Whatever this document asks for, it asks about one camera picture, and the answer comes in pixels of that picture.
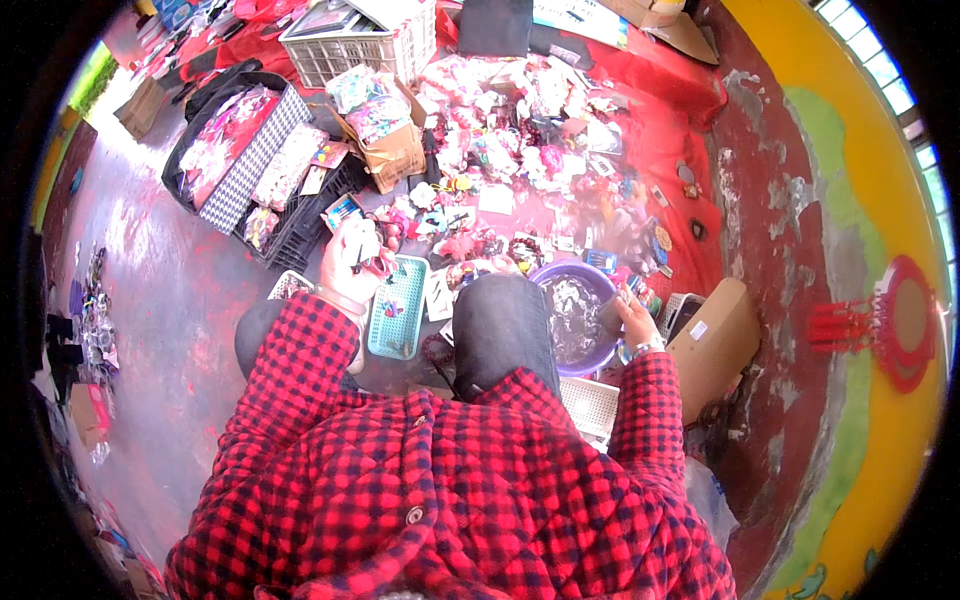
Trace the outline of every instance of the window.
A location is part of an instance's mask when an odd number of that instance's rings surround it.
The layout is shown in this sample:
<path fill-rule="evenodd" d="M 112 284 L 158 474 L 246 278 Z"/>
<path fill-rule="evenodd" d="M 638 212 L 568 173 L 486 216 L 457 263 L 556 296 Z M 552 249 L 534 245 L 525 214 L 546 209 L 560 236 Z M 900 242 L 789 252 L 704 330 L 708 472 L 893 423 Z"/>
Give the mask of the window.
<path fill-rule="evenodd" d="M 904 114 L 917 104 L 900 76 L 900 70 L 883 51 L 874 30 L 867 25 L 867 20 L 860 11 L 851 6 L 850 0 L 827 0 L 815 10 L 840 38 L 847 42 L 856 57 L 874 76 L 876 84 L 883 90 L 883 95 L 887 97 L 896 115 Z"/>
<path fill-rule="evenodd" d="M 949 338 L 955 346 L 957 335 L 957 298 L 954 296 L 957 289 L 957 255 L 953 242 L 953 221 L 949 213 L 947 188 L 940 175 L 936 149 L 929 144 L 926 138 L 924 122 L 916 110 L 916 100 L 910 93 L 910 87 L 900 74 L 897 64 L 883 49 L 883 44 L 876 37 L 874 30 L 867 20 L 853 6 L 850 0 L 811 1 L 820 16 L 831 29 L 847 43 L 851 52 L 864 68 L 876 80 L 883 91 L 887 104 L 898 116 L 903 127 L 903 135 L 913 146 L 917 154 L 917 163 L 924 174 L 927 190 L 933 205 L 936 229 L 944 248 L 944 259 L 947 262 L 948 279 L 948 312 Z M 948 349 L 948 360 L 952 363 L 953 346 Z"/>

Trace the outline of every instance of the grass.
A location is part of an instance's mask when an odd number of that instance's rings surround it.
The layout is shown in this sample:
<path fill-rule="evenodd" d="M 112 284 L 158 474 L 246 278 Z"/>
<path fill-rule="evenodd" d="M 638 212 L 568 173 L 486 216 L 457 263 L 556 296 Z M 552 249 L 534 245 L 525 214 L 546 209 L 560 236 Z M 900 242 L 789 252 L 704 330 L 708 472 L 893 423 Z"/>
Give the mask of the grass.
<path fill-rule="evenodd" d="M 84 68 L 81 69 L 80 77 L 70 91 L 70 99 L 67 104 L 76 110 L 81 117 L 86 118 L 93 108 L 93 103 L 97 101 L 100 94 L 104 93 L 113 73 L 116 72 L 117 61 L 110 55 L 110 51 L 104 42 L 99 42 L 90 54 Z"/>

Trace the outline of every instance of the bracelet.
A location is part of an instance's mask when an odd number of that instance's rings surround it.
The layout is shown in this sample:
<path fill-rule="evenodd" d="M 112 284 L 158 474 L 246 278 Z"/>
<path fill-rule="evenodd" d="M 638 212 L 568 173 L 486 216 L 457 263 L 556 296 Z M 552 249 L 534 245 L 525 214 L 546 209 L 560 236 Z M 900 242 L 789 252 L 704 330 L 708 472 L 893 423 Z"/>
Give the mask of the bracelet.
<path fill-rule="evenodd" d="M 634 351 L 631 352 L 631 359 L 637 358 L 638 356 L 646 356 L 647 354 L 652 354 L 654 352 L 664 352 L 664 342 L 661 336 L 657 336 L 657 339 L 650 342 L 649 344 L 637 344 L 634 347 Z"/>
<path fill-rule="evenodd" d="M 365 314 L 367 314 L 367 307 L 361 304 L 360 302 L 351 300 L 346 296 L 344 296 L 343 294 L 341 294 L 340 292 L 337 292 L 336 290 L 321 287 L 319 283 L 316 286 L 314 286 L 313 293 L 316 296 L 319 296 L 324 300 L 329 300 L 330 302 L 336 304 L 338 307 L 353 313 L 357 317 L 363 317 Z"/>

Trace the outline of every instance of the wrist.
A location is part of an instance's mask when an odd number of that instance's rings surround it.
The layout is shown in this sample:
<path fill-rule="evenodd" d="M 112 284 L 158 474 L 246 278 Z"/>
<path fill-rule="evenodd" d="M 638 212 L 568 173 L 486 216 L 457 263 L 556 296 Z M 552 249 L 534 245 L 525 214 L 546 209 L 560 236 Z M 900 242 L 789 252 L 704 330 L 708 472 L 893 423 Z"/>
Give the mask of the wrist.
<path fill-rule="evenodd" d="M 630 346 L 630 357 L 631 359 L 634 359 L 638 356 L 645 356 L 647 354 L 654 354 L 664 351 L 666 351 L 666 341 L 661 338 L 659 334 L 657 334 L 649 340 Z"/>
<path fill-rule="evenodd" d="M 348 319 L 358 325 L 360 325 L 364 316 L 367 314 L 366 306 L 357 302 L 356 300 L 344 296 L 340 292 L 327 285 L 317 285 L 314 288 L 314 294 L 336 306 L 340 312 L 347 315 Z"/>

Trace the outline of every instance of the person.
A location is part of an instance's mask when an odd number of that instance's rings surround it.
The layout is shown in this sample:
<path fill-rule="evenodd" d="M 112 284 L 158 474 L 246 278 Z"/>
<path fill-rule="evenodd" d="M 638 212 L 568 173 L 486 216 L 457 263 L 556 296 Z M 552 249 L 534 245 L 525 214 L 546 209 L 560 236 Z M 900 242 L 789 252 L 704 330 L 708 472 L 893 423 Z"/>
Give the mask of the person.
<path fill-rule="evenodd" d="M 727 558 L 685 499 L 677 374 L 636 298 L 617 305 L 636 357 L 608 454 L 561 404 L 545 294 L 520 275 L 460 293 L 462 401 L 360 393 L 343 372 L 382 280 L 348 266 L 356 226 L 344 221 L 327 246 L 319 292 L 241 319 L 248 385 L 167 557 L 171 592 L 735 597 Z"/>

